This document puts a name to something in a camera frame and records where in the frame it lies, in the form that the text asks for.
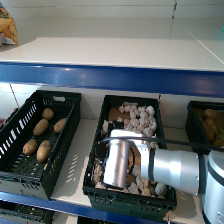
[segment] mushroom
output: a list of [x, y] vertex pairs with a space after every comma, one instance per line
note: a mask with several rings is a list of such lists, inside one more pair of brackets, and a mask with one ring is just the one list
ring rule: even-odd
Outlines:
[[123, 104], [122, 104], [122, 106], [119, 107], [119, 111], [120, 111], [120, 113], [122, 113], [122, 114], [124, 113], [124, 106], [123, 106]]
[[141, 112], [145, 112], [145, 107], [139, 107], [138, 108], [138, 111], [141, 113]]
[[147, 113], [148, 115], [154, 116], [154, 114], [155, 114], [155, 109], [154, 109], [152, 106], [148, 106], [148, 107], [146, 108], [146, 113]]
[[108, 121], [104, 120], [104, 123], [102, 125], [103, 134], [106, 134], [108, 131]]
[[127, 105], [127, 106], [125, 106], [124, 107], [124, 111], [126, 112], [126, 113], [129, 113], [130, 112], [130, 105]]
[[139, 125], [139, 120], [138, 119], [131, 119], [130, 120], [130, 124], [134, 127], [134, 128], [137, 128], [138, 125]]
[[150, 192], [150, 190], [149, 190], [147, 187], [145, 187], [145, 188], [142, 190], [142, 195], [143, 195], [143, 196], [150, 196], [150, 194], [151, 194], [151, 192]]
[[155, 121], [151, 121], [151, 122], [149, 123], [149, 128], [150, 128], [153, 132], [155, 132], [156, 129], [157, 129], [157, 124], [156, 124], [156, 122], [155, 122]]
[[148, 114], [146, 112], [144, 112], [144, 111], [140, 112], [139, 116], [141, 118], [148, 118]]
[[132, 110], [132, 111], [137, 110], [137, 106], [136, 106], [136, 105], [131, 105], [131, 110]]
[[136, 118], [136, 113], [132, 110], [130, 110], [130, 118], [131, 119]]
[[166, 194], [166, 185], [163, 183], [157, 183], [155, 192], [158, 196], [164, 196]]
[[131, 183], [131, 186], [128, 188], [128, 191], [131, 194], [139, 194], [138, 187], [137, 187], [137, 185], [135, 183]]
[[105, 187], [103, 187], [103, 186], [101, 185], [101, 182], [98, 182], [98, 183], [96, 184], [95, 188], [106, 189]]
[[140, 165], [134, 165], [132, 173], [137, 177], [141, 175], [141, 167]]
[[145, 128], [143, 130], [143, 133], [145, 134], [146, 137], [149, 137], [149, 138], [152, 137], [153, 135], [153, 131], [150, 128]]
[[122, 122], [123, 120], [122, 120], [122, 118], [118, 117], [118, 118], [117, 118], [117, 121], [118, 121], [118, 122]]
[[130, 123], [129, 119], [124, 119], [124, 125], [128, 125]]
[[140, 113], [138, 110], [134, 110], [134, 113], [136, 114], [136, 117], [139, 117], [140, 116]]
[[137, 127], [137, 130], [143, 132], [144, 126], [139, 124], [138, 127]]
[[133, 126], [130, 123], [125, 128], [125, 130], [127, 131], [132, 131], [132, 129], [133, 129]]

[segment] white shelf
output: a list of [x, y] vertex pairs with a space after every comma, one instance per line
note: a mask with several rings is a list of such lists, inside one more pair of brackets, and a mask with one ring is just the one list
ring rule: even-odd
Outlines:
[[16, 19], [19, 44], [1, 47], [0, 61], [224, 71], [222, 22], [212, 18], [193, 23], [171, 18]]
[[[83, 195], [82, 186], [97, 123], [97, 120], [81, 119], [52, 194], [52, 199], [91, 207], [88, 197]], [[164, 128], [164, 132], [167, 139], [188, 141], [184, 129]], [[189, 147], [180, 148], [170, 144], [167, 144], [167, 147], [172, 150], [191, 151]], [[175, 211], [170, 211], [164, 220], [177, 223], [202, 224], [204, 221], [201, 211], [200, 196], [177, 191], [177, 208]]]

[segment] blue shelf edge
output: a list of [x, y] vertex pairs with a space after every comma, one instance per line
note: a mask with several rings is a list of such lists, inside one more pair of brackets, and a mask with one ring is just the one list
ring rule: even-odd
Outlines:
[[103, 212], [92, 209], [91, 207], [80, 206], [76, 204], [69, 204], [64, 202], [58, 202], [54, 200], [44, 200], [34, 197], [28, 197], [24, 195], [11, 194], [6, 192], [0, 192], [0, 200], [8, 201], [17, 204], [23, 204], [56, 212], [68, 213], [71, 215], [77, 215], [87, 218], [93, 218], [108, 222], [115, 222], [123, 224], [135, 223], [135, 224], [165, 224], [167, 222], [157, 222], [152, 220], [140, 219], [132, 216], [120, 215], [110, 212]]
[[0, 82], [224, 97], [224, 72], [0, 62]]

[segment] metal shelf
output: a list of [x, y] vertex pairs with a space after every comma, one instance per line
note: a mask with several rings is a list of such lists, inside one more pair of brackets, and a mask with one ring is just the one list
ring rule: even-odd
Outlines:
[[0, 82], [224, 97], [224, 72], [0, 62]]

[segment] white mushroom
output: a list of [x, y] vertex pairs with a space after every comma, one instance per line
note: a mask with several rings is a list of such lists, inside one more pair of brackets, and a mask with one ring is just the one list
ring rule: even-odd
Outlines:
[[133, 126], [130, 123], [125, 128], [125, 130], [127, 131], [132, 131], [132, 129], [133, 129]]
[[131, 119], [136, 118], [136, 113], [132, 110], [130, 110], [130, 118]]
[[143, 130], [143, 133], [145, 134], [146, 137], [149, 137], [149, 138], [152, 137], [153, 135], [153, 131], [150, 128], [145, 128]]
[[142, 183], [142, 181], [141, 181], [141, 177], [140, 176], [137, 176], [136, 177], [136, 183], [137, 183], [137, 186], [138, 186], [138, 188], [141, 190], [141, 191], [143, 191], [143, 183]]
[[155, 132], [156, 129], [157, 129], [157, 124], [156, 124], [156, 122], [155, 122], [155, 121], [151, 121], [151, 122], [149, 123], [149, 128], [150, 128], [153, 132]]
[[141, 112], [145, 112], [145, 109], [146, 109], [145, 107], [139, 107], [139, 108], [138, 108], [138, 111], [139, 111], [140, 113], [141, 113]]
[[158, 196], [164, 196], [166, 194], [166, 185], [163, 183], [157, 183], [155, 192]]
[[146, 112], [144, 112], [144, 111], [140, 112], [139, 116], [141, 118], [148, 118], [148, 114]]
[[149, 120], [149, 122], [156, 121], [156, 119], [153, 116], [151, 116], [151, 115], [148, 117], [148, 120]]
[[102, 125], [103, 134], [106, 134], [108, 131], [108, 121], [104, 120], [104, 123]]
[[131, 194], [139, 194], [138, 192], [138, 187], [135, 183], [131, 183], [131, 186], [128, 188], [128, 191], [131, 193]]
[[144, 130], [144, 126], [141, 125], [141, 124], [138, 125], [137, 130], [143, 132], [143, 130]]
[[133, 171], [132, 171], [133, 175], [140, 176], [141, 175], [141, 167], [140, 165], [134, 165]]
[[139, 120], [138, 119], [131, 119], [130, 120], [130, 124], [134, 127], [134, 128], [137, 128], [138, 125], [139, 125]]
[[139, 117], [140, 116], [140, 113], [138, 110], [134, 110], [134, 113], [136, 114], [136, 117]]
[[124, 192], [124, 193], [129, 193], [128, 189], [127, 188], [124, 188], [121, 192]]
[[118, 117], [118, 118], [117, 118], [117, 121], [118, 121], [118, 122], [122, 122], [123, 120], [122, 120], [122, 118]]
[[143, 189], [143, 191], [142, 191], [143, 196], [150, 196], [150, 194], [151, 194], [151, 192], [147, 187]]
[[147, 113], [148, 115], [154, 116], [154, 114], [155, 114], [155, 109], [154, 109], [152, 106], [148, 106], [148, 107], [146, 108], [146, 113]]
[[129, 119], [124, 119], [124, 125], [128, 125], [130, 123]]
[[130, 112], [130, 105], [127, 105], [127, 106], [125, 106], [124, 107], [124, 111], [126, 112], [126, 113], [129, 113]]
[[147, 127], [149, 125], [148, 118], [147, 117], [145, 117], [145, 118], [141, 117], [139, 119], [139, 124], [144, 126], [144, 127]]
[[95, 188], [106, 189], [105, 187], [103, 187], [103, 186], [101, 185], [101, 182], [98, 182], [98, 183], [96, 184]]
[[119, 111], [123, 114], [124, 113], [124, 106], [122, 104], [122, 106], [119, 107]]
[[156, 142], [150, 142], [149, 144], [153, 149], [159, 149], [159, 145]]

